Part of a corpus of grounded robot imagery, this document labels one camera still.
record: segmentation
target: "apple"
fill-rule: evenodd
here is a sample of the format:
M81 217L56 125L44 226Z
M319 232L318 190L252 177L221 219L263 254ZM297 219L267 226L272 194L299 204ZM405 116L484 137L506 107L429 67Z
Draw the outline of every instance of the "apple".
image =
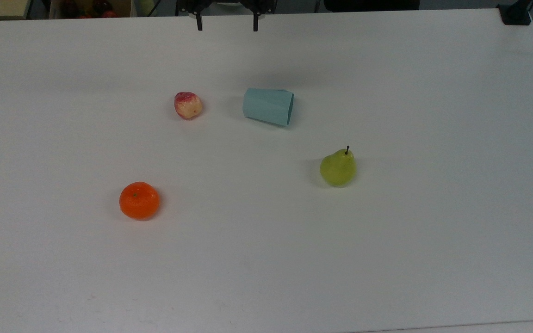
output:
M112 18L112 17L118 17L118 14L114 11L105 11L104 13L102 13L102 15L100 16L102 19L109 19L109 18Z
M190 119L198 116L203 111L201 99L192 92L179 92L174 97L174 108L178 116L184 119Z

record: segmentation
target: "fake fruit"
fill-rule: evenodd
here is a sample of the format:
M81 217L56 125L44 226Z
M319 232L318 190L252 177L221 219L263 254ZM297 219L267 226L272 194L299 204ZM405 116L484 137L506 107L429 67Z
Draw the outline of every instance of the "fake fruit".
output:
M61 14L66 19L74 19L80 14L80 9L75 0L62 0L61 1Z
M106 18L108 19L112 17L118 17L118 14L115 13L114 11L105 11L104 13L102 13L102 16L101 16L102 19L106 19Z
M357 163L353 157L353 152L341 149L334 154L323 158L320 162L320 174L326 183L332 186L343 186L355 177L357 173Z
M112 4L108 2L108 0L93 0L92 9L98 15L102 15L106 11L114 10L114 8L112 8Z
M159 194L148 183L138 181L124 188L118 203L120 210L136 220L152 217L159 208Z
M174 108L178 116L190 119L198 116L203 110L201 99L192 92L179 92L174 97Z

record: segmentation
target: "box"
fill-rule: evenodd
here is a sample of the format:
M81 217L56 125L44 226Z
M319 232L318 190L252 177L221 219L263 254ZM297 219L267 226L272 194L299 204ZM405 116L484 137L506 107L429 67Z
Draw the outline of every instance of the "box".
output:
M92 0L75 0L80 9L86 12L94 13L92 9ZM133 0L108 0L118 17L136 17L137 10ZM61 0L52 0L50 2L49 19L64 19L61 14Z

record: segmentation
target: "red fruit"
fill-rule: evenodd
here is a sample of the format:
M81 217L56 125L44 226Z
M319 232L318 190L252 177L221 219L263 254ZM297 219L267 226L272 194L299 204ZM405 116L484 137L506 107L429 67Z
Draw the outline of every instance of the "red fruit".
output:
M203 111L203 103L196 93L179 92L174 97L174 108L178 116L190 119L198 116Z
M93 0L92 9L98 13L98 15L103 15L106 11L112 11L112 4L108 0Z
M61 14L66 19L74 19L80 14L80 9L75 0L61 0Z
M109 18L112 18L112 17L118 17L118 14L115 13L114 11L105 11L104 13L102 13L102 16L101 16L103 19L109 19Z

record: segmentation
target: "black cable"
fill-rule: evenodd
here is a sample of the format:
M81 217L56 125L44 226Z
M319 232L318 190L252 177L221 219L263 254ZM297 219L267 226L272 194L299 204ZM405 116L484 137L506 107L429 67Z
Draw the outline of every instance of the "black cable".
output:
M159 5L160 2L161 0L157 0L157 4L155 4L154 8L152 8L152 11L148 13L148 17L150 17L154 13L154 10L157 8L157 5Z

